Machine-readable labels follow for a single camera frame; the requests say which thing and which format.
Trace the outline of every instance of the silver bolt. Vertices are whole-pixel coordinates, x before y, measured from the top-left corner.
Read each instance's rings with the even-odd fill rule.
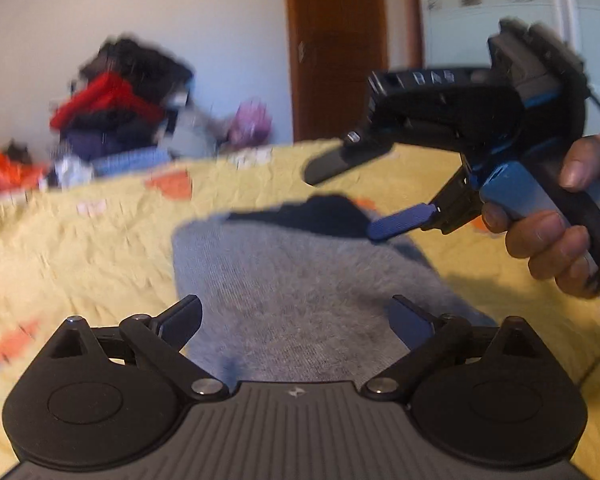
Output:
[[[375,394],[392,394],[398,389],[398,383],[391,377],[376,377],[371,379],[366,387]]]
[[[194,393],[199,395],[215,395],[219,393],[223,387],[224,384],[218,381],[218,379],[211,378],[198,379],[191,385],[191,389],[194,391]]]
[[[347,139],[351,142],[360,142],[360,136],[356,132],[349,132],[347,134]]]

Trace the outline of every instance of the blue gripper pad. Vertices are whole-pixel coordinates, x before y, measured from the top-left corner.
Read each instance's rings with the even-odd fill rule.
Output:
[[[433,204],[418,204],[371,222],[366,228],[366,235],[373,242],[384,242],[422,227],[437,212],[438,208]]]

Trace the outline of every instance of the finger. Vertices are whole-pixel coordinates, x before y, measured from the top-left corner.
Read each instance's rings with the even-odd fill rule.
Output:
[[[492,233],[503,233],[509,229],[511,220],[504,209],[495,204],[482,206],[482,220]]]
[[[592,287],[587,286],[590,276],[589,262],[586,258],[578,258],[565,271],[555,277],[555,284],[565,294],[576,298],[595,298],[596,293]]]
[[[513,224],[507,232],[506,246],[514,258],[529,258],[547,250],[564,234],[566,227],[555,211],[531,215]]]
[[[600,177],[600,134],[576,140],[567,153],[560,172],[560,185],[581,191]]]
[[[529,259],[529,272],[536,280],[548,280],[567,270],[588,249],[586,227],[570,227],[555,244]]]

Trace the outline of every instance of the ribbed gray panel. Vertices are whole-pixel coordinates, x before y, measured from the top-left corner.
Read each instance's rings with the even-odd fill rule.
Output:
[[[219,404],[190,410],[160,449],[110,471],[52,472],[23,464],[5,480],[584,480],[568,462],[495,472],[425,441],[394,403],[351,383],[245,383]]]

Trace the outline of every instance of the red garment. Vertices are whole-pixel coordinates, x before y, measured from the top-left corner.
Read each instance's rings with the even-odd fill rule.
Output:
[[[136,96],[132,86],[118,74],[105,72],[59,107],[49,124],[54,130],[62,130],[76,114],[108,108],[131,110],[151,124],[164,118],[162,108]]]
[[[0,153],[0,192],[37,187],[38,180],[45,173],[45,166],[20,164]]]

